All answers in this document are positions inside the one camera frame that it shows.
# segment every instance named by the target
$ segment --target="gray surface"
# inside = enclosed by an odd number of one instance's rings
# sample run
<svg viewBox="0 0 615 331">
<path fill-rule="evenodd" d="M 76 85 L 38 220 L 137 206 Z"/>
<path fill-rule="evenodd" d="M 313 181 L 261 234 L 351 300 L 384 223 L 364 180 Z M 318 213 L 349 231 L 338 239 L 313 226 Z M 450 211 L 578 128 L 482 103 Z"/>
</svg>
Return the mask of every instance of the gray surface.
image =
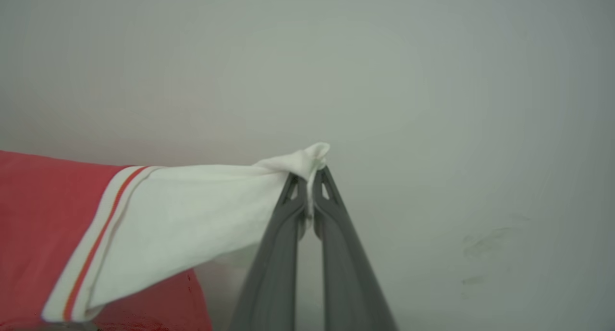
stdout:
<svg viewBox="0 0 615 331">
<path fill-rule="evenodd" d="M 605 331 L 614 1 L 0 0 L 0 147 L 250 164 L 328 141 L 401 329 Z M 200 270 L 217 325 L 249 261 L 226 260 Z"/>
</svg>

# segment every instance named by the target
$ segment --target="striped trim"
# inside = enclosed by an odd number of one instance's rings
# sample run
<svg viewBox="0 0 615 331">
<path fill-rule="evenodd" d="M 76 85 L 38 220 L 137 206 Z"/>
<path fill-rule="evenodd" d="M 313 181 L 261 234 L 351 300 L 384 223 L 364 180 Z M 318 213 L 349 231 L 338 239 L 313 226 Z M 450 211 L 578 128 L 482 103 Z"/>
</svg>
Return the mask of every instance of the striped trim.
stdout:
<svg viewBox="0 0 615 331">
<path fill-rule="evenodd" d="M 43 309 L 48 322 L 81 322 L 94 318 L 104 306 L 88 309 L 111 235 L 132 191 L 157 167 L 129 167 L 109 182 L 92 224 L 84 234 Z"/>
</svg>

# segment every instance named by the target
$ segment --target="red stripe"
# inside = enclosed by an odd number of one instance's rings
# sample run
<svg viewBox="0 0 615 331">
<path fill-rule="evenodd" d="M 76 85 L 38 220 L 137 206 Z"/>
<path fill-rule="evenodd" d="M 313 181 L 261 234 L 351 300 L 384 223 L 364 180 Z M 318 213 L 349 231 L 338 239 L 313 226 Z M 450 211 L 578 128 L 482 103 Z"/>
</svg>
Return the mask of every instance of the red stripe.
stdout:
<svg viewBox="0 0 615 331">
<path fill-rule="evenodd" d="M 126 190 L 126 187 L 128 186 L 128 184 L 132 180 L 134 180 L 134 178 L 146 168 L 148 167 L 141 167 L 137 169 L 136 171 L 134 171 L 132 174 L 130 174 L 130 176 L 128 176 L 128 178 L 123 182 L 122 186 L 119 188 L 119 191 L 117 191 L 116 199 L 113 202 L 113 207 L 111 208 L 111 212 L 109 213 L 109 216 L 107 217 L 105 226 L 103 226 L 103 229 L 98 234 L 98 238 L 96 239 L 94 246 L 92 246 L 92 249 L 90 249 L 90 254 L 87 255 L 86 262 L 83 264 L 83 267 L 81 268 L 81 272 L 79 272 L 79 277 L 77 277 L 77 281 L 75 281 L 75 285 L 73 285 L 73 290 L 71 291 L 70 296 L 68 296 L 68 302 L 66 302 L 66 307 L 64 308 L 64 321 L 72 320 L 72 314 L 73 314 L 73 309 L 75 306 L 75 301 L 77 300 L 77 294 L 79 294 L 79 290 L 81 290 L 81 285 L 83 285 L 83 281 L 86 278 L 86 274 L 88 270 L 90 270 L 90 265 L 92 265 L 92 260 L 94 259 L 94 255 L 96 254 L 96 251 L 98 250 L 98 246 L 100 246 L 101 241 L 103 241 L 103 235 L 105 235 L 105 231 L 107 230 L 107 227 L 109 226 L 109 223 L 111 222 L 113 218 L 113 215 L 117 209 L 117 205 L 119 204 L 119 200 L 122 198 L 123 192 Z"/>
</svg>

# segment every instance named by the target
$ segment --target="white wall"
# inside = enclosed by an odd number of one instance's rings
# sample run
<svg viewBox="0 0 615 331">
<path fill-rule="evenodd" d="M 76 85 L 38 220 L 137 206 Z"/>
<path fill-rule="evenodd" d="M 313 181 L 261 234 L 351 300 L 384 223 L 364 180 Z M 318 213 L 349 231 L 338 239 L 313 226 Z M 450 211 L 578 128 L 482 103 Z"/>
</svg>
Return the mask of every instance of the white wall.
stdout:
<svg viewBox="0 0 615 331">
<path fill-rule="evenodd" d="M 251 164 L 328 141 L 400 329 L 606 331 L 614 26 L 615 0 L 0 0 L 0 148 Z M 217 325 L 240 255 L 200 268 Z"/>
</svg>

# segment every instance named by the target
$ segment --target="white stripe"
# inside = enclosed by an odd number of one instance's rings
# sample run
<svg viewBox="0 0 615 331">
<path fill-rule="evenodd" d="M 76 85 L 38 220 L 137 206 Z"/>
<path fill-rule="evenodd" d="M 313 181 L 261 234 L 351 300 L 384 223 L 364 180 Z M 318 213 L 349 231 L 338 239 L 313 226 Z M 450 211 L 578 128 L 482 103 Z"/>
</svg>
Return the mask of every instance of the white stripe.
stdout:
<svg viewBox="0 0 615 331">
<path fill-rule="evenodd" d="M 83 265 L 86 263 L 86 259 L 90 254 L 90 250 L 94 246 L 96 239 L 100 232 L 103 230 L 105 223 L 110 216 L 111 209 L 117 197 L 117 193 L 121 188 L 122 184 L 129 178 L 129 176 L 140 169 L 141 167 L 128 167 L 126 169 L 118 172 L 112 180 L 107 185 L 105 192 L 100 200 L 98 205 L 98 210 L 92 220 L 92 224 L 90 224 L 88 230 L 83 235 L 79 245 L 75 248 L 75 251 L 71 255 L 71 258 L 68 260 L 68 263 L 64 267 L 62 274 L 58 281 L 55 283 L 55 287 L 52 290 L 52 293 L 49 295 L 49 298 L 45 304 L 45 307 L 42 311 L 42 318 L 47 322 L 63 322 L 63 321 L 86 321 L 94 318 L 104 306 L 100 306 L 94 309 L 88 310 L 87 303 L 90 298 L 90 294 L 92 291 L 92 287 L 94 287 L 96 276 L 100 270 L 101 263 L 105 256 L 106 248 L 109 245 L 110 238 L 114 233 L 116 223 L 118 219 L 120 219 L 123 209 L 130 198 L 132 191 L 134 188 L 141 182 L 143 179 L 147 178 L 147 176 L 158 169 L 158 167 L 148 167 L 143 169 L 126 187 L 121 195 L 119 200 L 119 204 L 117 205 L 117 209 L 112 215 L 112 219 L 107 227 L 105 234 L 103 235 L 102 241 L 98 246 L 98 250 L 92 259 L 92 263 L 90 264 L 90 268 L 86 273 L 83 284 L 81 285 L 81 289 L 77 294 L 77 299 L 75 301 L 75 306 L 73 309 L 73 320 L 63 320 L 64 308 L 66 307 L 66 303 L 68 302 L 68 297 L 75 285 L 75 281 L 79 277 L 79 272 Z"/>
</svg>

